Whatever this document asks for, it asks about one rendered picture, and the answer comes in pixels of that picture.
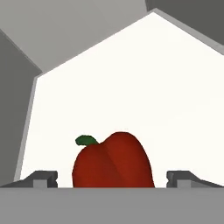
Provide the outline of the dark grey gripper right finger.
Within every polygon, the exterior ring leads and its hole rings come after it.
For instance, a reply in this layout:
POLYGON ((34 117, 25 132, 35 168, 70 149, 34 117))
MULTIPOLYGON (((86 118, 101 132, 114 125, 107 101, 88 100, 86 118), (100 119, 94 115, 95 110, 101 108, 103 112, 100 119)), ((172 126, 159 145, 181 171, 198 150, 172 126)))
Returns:
POLYGON ((222 188, 222 185, 203 180, 190 171, 168 171, 167 188, 222 188))

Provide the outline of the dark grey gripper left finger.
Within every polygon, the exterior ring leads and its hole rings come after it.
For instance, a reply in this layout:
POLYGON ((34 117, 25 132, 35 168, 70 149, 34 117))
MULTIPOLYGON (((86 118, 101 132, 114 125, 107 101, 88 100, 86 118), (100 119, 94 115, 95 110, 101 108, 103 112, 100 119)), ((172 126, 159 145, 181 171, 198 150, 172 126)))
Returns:
POLYGON ((57 178, 57 171, 34 171, 27 178, 2 185, 2 188, 57 188, 57 178))

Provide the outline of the red bell pepper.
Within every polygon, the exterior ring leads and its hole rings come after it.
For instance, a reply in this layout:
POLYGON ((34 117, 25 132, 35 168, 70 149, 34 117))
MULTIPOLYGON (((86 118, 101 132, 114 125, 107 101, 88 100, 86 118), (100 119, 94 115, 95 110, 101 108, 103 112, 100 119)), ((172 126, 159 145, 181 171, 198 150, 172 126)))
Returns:
POLYGON ((115 132, 101 143, 87 135, 75 142, 83 149, 74 162, 73 187, 155 187, 144 147, 129 132, 115 132))

